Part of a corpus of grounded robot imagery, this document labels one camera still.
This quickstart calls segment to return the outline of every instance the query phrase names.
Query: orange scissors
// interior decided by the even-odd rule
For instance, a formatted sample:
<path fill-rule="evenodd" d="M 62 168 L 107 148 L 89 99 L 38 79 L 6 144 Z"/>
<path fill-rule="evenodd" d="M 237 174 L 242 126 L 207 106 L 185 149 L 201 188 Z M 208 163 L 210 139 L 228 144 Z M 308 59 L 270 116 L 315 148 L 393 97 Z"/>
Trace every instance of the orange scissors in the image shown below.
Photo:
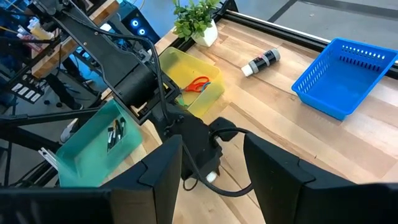
<path fill-rule="evenodd" d="M 201 93 L 206 86 L 210 84 L 210 79 L 208 77 L 198 77 L 194 79 L 187 87 L 181 89 L 182 91 L 193 91 L 197 93 Z"/>

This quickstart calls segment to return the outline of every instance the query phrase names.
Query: yellow plastic container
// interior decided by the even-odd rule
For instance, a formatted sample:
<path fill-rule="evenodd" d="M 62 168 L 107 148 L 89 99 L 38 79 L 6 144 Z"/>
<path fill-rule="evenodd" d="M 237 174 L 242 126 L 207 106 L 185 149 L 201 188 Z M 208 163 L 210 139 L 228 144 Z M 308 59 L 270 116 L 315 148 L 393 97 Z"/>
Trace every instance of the yellow plastic container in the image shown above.
<path fill-rule="evenodd" d="M 210 79 L 205 91 L 201 93 L 182 91 L 183 103 L 196 117 L 202 117 L 209 107 L 223 94 L 224 81 L 216 66 L 192 57 L 173 47 L 167 48 L 159 57 L 160 66 L 180 88 L 185 88 L 194 79 L 206 76 Z"/>

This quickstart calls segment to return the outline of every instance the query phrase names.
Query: black marker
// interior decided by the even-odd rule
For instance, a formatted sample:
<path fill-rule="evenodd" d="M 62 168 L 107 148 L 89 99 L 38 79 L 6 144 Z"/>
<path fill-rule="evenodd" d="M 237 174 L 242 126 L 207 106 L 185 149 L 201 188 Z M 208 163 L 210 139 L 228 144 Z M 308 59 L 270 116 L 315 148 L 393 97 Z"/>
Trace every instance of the black marker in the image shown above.
<path fill-rule="evenodd" d="M 112 141 L 111 141 L 112 147 L 116 144 L 116 131 L 117 131 L 116 122 L 113 121 L 113 132 L 112 132 Z"/>
<path fill-rule="evenodd" d="M 122 128 L 120 130 L 120 135 L 123 136 L 123 134 L 124 134 L 124 125 L 126 124 L 126 120 L 124 118 L 120 118 L 120 123 L 122 124 Z"/>
<path fill-rule="evenodd" d="M 113 127 L 108 128 L 108 152 L 112 148 Z"/>
<path fill-rule="evenodd" d="M 248 77 L 279 61 L 279 59 L 279 51 L 277 49 L 272 49 L 253 59 L 248 65 L 241 68 L 241 70 L 244 73 L 244 76 Z"/>
<path fill-rule="evenodd" d="M 122 139 L 122 129 L 118 120 L 116 120 L 116 131 L 118 132 L 118 141 L 120 141 L 120 139 Z"/>

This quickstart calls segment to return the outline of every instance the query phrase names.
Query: floor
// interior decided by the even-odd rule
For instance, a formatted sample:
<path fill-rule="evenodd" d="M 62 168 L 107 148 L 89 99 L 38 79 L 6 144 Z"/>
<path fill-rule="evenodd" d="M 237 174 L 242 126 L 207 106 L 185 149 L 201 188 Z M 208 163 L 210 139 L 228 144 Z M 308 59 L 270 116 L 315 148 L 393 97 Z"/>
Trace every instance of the floor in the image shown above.
<path fill-rule="evenodd" d="M 141 5 L 142 0 L 137 0 L 136 5 Z M 345 0 L 346 2 L 367 4 L 370 6 L 398 9 L 396 0 Z M 258 17 L 260 19 L 270 19 L 288 0 L 253 0 L 248 4 L 245 0 L 236 0 L 239 11 L 243 14 Z M 155 31 L 162 37 L 173 26 L 175 16 L 173 15 L 173 5 L 171 1 L 147 0 L 142 8 L 142 13 L 152 24 Z M 398 49 L 398 30 L 391 29 L 397 27 L 397 19 L 386 19 L 384 17 L 372 17 L 367 14 L 356 14 L 347 11 L 338 11 L 329 7 L 316 6 L 302 1 L 294 3 L 275 23 L 293 29 L 308 32 L 313 35 L 332 39 L 334 37 L 346 37 L 349 39 L 360 40 L 377 44 L 384 47 Z M 50 91 L 46 96 L 51 102 L 56 102 L 57 97 Z M 68 108 L 57 108 L 55 103 L 45 106 L 41 101 L 35 105 L 19 101 L 17 114 L 40 114 L 52 113 L 57 111 L 67 111 Z M 59 140 L 64 127 L 69 121 L 60 121 L 48 124 L 37 124 L 27 126 L 26 129 L 40 134 L 54 141 Z M 1 146 L 6 146 L 5 142 L 0 142 Z M 29 149 L 14 146 L 12 152 L 10 182 L 16 181 L 20 176 L 35 166 L 42 159 L 40 156 Z M 4 162 L 0 162 L 0 182 L 4 178 Z"/>

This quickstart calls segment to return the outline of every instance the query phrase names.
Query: blue basket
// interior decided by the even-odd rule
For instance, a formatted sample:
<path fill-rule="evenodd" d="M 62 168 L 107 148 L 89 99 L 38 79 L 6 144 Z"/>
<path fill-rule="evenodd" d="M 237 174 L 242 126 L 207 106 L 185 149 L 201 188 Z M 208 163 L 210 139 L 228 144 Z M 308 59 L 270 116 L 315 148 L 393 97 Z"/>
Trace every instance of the blue basket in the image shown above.
<path fill-rule="evenodd" d="M 335 38 L 292 89 L 304 103 L 343 120 L 386 74 L 397 55 L 395 50 Z"/>

